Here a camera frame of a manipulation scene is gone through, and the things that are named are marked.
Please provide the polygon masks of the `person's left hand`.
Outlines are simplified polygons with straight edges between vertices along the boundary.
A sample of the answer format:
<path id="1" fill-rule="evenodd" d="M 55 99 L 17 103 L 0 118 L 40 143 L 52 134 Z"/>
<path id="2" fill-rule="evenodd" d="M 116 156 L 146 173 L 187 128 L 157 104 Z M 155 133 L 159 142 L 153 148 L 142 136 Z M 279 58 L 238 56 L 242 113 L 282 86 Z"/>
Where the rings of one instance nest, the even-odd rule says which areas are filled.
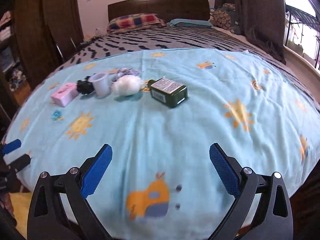
<path id="1" fill-rule="evenodd" d="M 11 214 L 14 213 L 14 208 L 9 193 L 1 194 L 0 201 L 1 208 L 7 209 Z"/>

